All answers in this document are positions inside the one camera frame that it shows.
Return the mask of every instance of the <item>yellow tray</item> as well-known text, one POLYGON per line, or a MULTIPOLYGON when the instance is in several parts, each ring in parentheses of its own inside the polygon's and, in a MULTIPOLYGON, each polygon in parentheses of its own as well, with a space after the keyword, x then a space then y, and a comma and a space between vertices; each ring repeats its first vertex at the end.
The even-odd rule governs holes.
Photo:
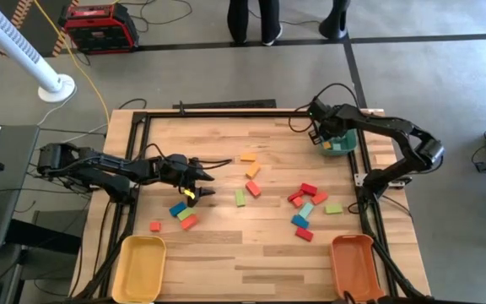
POLYGON ((160 293, 166 245, 157 236, 129 236, 121 245, 111 295, 118 303, 151 303, 160 293))

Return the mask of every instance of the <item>white pole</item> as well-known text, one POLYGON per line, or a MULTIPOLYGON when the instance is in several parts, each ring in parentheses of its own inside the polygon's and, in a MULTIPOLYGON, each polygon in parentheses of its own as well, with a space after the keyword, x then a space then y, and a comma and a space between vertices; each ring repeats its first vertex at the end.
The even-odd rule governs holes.
POLYGON ((0 48, 39 82, 39 97, 42 100, 65 101, 76 92, 74 80, 67 75, 57 74, 1 12, 0 48))

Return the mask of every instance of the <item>green block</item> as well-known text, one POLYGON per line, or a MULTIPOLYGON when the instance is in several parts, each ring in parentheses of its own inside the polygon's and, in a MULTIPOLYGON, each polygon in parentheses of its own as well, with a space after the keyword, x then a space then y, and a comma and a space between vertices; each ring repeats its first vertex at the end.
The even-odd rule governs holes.
POLYGON ((341 204, 328 204, 326 206, 327 214, 339 214, 343 212, 343 206, 341 204))
POLYGON ((245 193, 243 190, 235 190, 235 204, 237 207, 245 206, 245 193))
POLYGON ((177 214, 177 218, 179 220, 184 220, 187 217, 191 216, 192 214, 195 214, 196 211, 194 211, 193 208, 186 208, 183 211, 181 211, 179 214, 177 214))
POLYGON ((314 205, 311 204, 311 203, 305 203, 303 205, 303 208, 301 208, 300 210, 300 216, 304 219, 307 218, 307 216, 309 216, 309 214, 311 213, 311 211, 314 209, 314 205))

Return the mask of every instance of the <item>orange tray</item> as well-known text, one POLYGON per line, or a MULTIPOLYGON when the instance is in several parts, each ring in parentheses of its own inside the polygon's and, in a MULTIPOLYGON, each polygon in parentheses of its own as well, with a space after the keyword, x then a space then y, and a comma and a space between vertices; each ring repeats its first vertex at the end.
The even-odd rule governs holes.
POLYGON ((332 274, 337 293, 348 291, 356 301, 377 300, 385 295, 378 285, 372 255, 372 238, 337 236, 331 245, 332 274))
POLYGON ((118 303, 151 303, 160 293, 166 245, 157 236, 129 236, 121 245, 111 295, 118 303))

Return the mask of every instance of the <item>red generator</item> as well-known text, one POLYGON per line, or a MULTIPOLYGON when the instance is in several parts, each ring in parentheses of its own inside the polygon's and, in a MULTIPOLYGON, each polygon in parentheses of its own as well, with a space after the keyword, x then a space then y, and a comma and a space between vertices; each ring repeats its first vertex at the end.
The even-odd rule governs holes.
POLYGON ((132 52, 138 32, 121 4, 63 7, 58 21, 84 54, 132 52))

